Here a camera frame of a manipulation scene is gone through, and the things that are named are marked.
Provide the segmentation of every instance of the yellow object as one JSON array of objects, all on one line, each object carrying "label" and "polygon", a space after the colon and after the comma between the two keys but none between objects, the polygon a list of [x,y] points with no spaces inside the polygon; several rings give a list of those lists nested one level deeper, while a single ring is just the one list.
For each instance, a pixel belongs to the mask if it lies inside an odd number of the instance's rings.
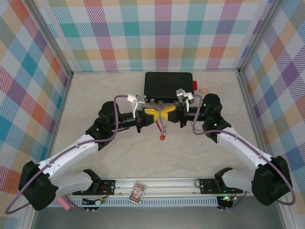
[{"label": "yellow object", "polygon": [[168,120],[168,113],[172,112],[176,110],[176,106],[175,105],[172,105],[172,106],[167,106],[166,108],[164,108],[162,111],[161,111],[161,116],[163,118],[165,118],[166,120]]},{"label": "yellow object", "polygon": [[148,115],[153,115],[153,121],[157,121],[157,119],[160,117],[160,113],[154,109],[151,108],[145,108],[144,112]]}]

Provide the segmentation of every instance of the beige floor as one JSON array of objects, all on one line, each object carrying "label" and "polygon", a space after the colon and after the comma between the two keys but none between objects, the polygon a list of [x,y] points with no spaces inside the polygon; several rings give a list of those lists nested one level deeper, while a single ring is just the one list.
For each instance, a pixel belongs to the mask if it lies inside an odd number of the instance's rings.
[{"label": "beige floor", "polygon": [[[143,94],[145,73],[77,74],[62,117],[53,155],[75,142],[98,117],[101,105],[118,94]],[[255,143],[234,72],[195,72],[198,87],[218,94],[222,115],[244,138]],[[118,101],[120,112],[130,112],[130,103]],[[160,141],[156,125],[123,131],[100,152],[73,166],[68,174],[91,168],[100,177],[210,177],[224,167],[247,171],[239,158],[205,136],[195,136],[191,125],[180,129],[168,125]]]}]

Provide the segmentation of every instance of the pink object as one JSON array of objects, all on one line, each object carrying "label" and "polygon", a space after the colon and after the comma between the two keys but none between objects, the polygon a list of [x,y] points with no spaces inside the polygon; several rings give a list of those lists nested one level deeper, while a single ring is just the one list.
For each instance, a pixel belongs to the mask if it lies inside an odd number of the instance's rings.
[{"label": "pink object", "polygon": [[70,204],[66,201],[64,197],[57,197],[56,200],[60,203],[60,205],[63,206],[64,209],[66,209],[66,211],[69,211],[71,209]]}]

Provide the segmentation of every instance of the black box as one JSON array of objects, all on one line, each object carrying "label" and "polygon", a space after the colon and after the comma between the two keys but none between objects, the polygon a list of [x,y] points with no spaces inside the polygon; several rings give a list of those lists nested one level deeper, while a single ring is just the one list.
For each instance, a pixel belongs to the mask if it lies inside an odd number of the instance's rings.
[{"label": "black box", "polygon": [[150,103],[178,102],[176,90],[194,94],[193,75],[191,73],[156,73],[145,74],[145,101]]}]

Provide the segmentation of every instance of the trading card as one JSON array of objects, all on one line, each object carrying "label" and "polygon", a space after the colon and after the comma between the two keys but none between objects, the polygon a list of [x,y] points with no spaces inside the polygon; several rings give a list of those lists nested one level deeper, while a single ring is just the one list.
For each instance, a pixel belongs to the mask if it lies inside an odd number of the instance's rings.
[{"label": "trading card", "polygon": [[133,203],[140,204],[146,188],[146,185],[136,182],[132,188],[132,192],[128,200]]}]

